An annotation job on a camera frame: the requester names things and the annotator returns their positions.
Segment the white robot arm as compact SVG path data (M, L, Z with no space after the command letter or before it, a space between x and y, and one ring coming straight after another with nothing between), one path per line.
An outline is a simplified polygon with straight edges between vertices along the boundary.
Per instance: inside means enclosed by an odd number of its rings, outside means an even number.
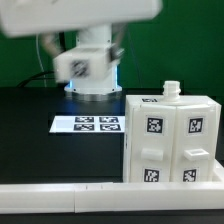
M151 20L162 7L162 0L0 0L0 29L8 37L40 35L67 92L107 95L121 90L126 24Z

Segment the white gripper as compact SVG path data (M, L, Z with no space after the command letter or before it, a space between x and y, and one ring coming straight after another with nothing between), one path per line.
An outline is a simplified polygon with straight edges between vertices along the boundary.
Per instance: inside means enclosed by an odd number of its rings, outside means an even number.
M48 32L113 24L109 57L115 61L124 52L126 23L153 19L162 8L162 0L0 0L0 30L8 37L46 33L41 45L55 58L62 53L59 35Z

